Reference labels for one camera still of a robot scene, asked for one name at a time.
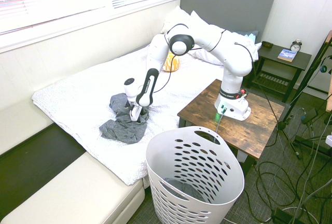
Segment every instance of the white bedsheet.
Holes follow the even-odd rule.
[[[128,78],[145,76],[147,47],[124,57],[93,66],[34,93],[32,100],[56,124],[75,138],[92,156],[116,174],[126,185],[147,175],[145,151],[160,132],[178,127],[177,113],[215,79],[222,79],[223,67],[193,58],[180,57],[179,70],[169,83],[154,94],[144,137],[136,144],[101,137],[99,126],[115,120],[110,109],[112,95],[123,93]],[[161,72],[155,87],[160,89],[169,73]]]

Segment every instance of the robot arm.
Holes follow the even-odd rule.
[[[234,35],[229,31],[221,33],[211,25],[189,29],[184,24],[178,24],[167,35],[158,34],[152,39],[143,85],[137,90],[134,79],[125,82],[124,87],[133,121],[137,121],[142,107],[152,104],[154,87],[169,49],[175,55],[184,55],[193,48],[194,44],[213,54],[225,67],[223,82],[215,103],[218,112],[239,120],[249,116],[251,110],[241,91],[243,76],[249,74],[252,69],[252,60],[248,51],[236,44]]]

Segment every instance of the laundry basket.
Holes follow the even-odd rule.
[[[156,135],[148,144],[146,161],[155,211],[164,224],[219,224],[244,188],[235,156],[218,134],[204,127]],[[191,185],[205,202],[183,193],[165,178]],[[172,190],[182,199],[170,193]]]

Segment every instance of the pillow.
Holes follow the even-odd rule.
[[[162,70],[165,72],[171,71],[171,63],[172,63],[172,72],[177,71],[178,67],[180,66],[180,59],[179,57],[174,57],[174,54],[172,52],[168,53],[167,59],[165,61],[164,66],[162,67]]]
[[[160,33],[166,34],[173,26],[175,26],[178,23],[183,23],[185,25],[188,25],[189,20],[190,20],[190,15],[184,10],[181,10],[180,6],[178,5],[166,17],[166,20],[164,22],[164,25]]]
[[[208,23],[206,23],[203,19],[201,19],[198,16],[198,14],[195,11],[193,11],[190,15],[190,26],[194,27],[196,25],[199,25],[203,28],[208,28],[208,26],[209,26]],[[215,25],[210,25],[210,28],[218,29],[220,32],[224,31],[224,29],[222,29],[218,26],[215,26]],[[238,42],[239,44],[244,45],[251,53],[253,60],[258,61],[258,50],[260,49],[261,44],[255,45],[255,42],[253,41],[253,39],[249,38],[248,36],[243,36],[243,35],[240,35],[235,32],[233,32],[233,33],[229,32],[229,31],[226,31],[226,32],[227,33],[224,34],[223,38],[225,38],[225,36],[227,36],[227,38],[234,40],[234,41]],[[256,32],[258,34],[258,31],[250,32],[250,34],[253,35]],[[193,51],[190,51],[189,54],[192,55],[194,58],[200,59],[205,62],[209,62],[214,65],[223,65],[223,63],[218,58],[216,58],[214,55],[212,55],[211,53],[207,52],[204,49],[193,50]]]
[[[242,35],[242,36],[246,36],[249,37],[252,41],[254,41],[254,43],[256,42],[256,37],[258,36],[259,31],[236,31],[236,33]]]

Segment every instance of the headboard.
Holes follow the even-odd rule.
[[[193,10],[207,23],[229,31],[259,31],[261,41],[274,0],[181,0],[187,13]]]

